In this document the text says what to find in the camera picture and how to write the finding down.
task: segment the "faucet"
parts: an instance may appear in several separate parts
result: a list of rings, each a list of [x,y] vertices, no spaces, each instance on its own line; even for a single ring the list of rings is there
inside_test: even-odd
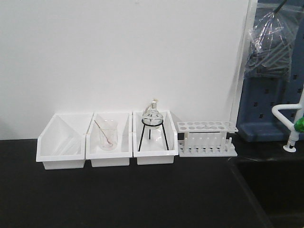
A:
[[[279,110],[296,109],[294,122],[288,120]],[[296,152],[295,142],[299,140],[299,133],[304,132],[304,93],[302,90],[301,98],[297,104],[278,104],[272,108],[273,115],[278,118],[289,130],[290,135],[287,145],[283,149],[287,152]]]

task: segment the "blue pegboard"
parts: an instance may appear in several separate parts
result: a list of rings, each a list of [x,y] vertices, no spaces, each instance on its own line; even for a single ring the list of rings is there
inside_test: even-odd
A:
[[[261,0],[263,3],[279,3],[277,0]],[[302,6],[304,1],[290,0],[288,4]],[[290,82],[275,78],[248,78],[244,80],[243,92],[237,118],[238,134],[248,142],[287,140],[290,132],[272,114],[271,108],[278,104],[299,102],[304,83],[304,22],[300,24],[292,57]],[[295,110],[282,111],[294,121]]]

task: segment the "black countertop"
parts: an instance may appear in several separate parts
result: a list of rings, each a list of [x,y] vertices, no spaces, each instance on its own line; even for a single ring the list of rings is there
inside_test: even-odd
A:
[[[233,138],[237,160],[304,154],[284,152],[284,142]],[[86,161],[83,169],[45,170],[35,162],[36,145],[0,141],[1,228],[267,227],[229,158],[175,156],[174,164],[141,166],[131,159],[130,166],[104,168]]]

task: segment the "white faucet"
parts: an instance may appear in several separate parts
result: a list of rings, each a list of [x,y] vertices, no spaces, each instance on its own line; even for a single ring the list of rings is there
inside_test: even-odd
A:
[[[289,121],[279,110],[296,109],[294,122]],[[302,92],[301,98],[298,104],[278,104],[272,108],[272,113],[278,118],[289,130],[290,135],[287,145],[283,146],[284,150],[288,152],[295,152],[295,142],[299,140],[299,132],[295,130],[295,123],[304,115],[304,93]]]

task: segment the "glass beaker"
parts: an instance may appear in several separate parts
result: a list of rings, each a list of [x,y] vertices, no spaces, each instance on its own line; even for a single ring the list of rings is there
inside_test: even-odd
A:
[[[105,151],[114,150],[117,147],[117,122],[114,120],[103,120],[96,122],[99,128],[100,147]]]

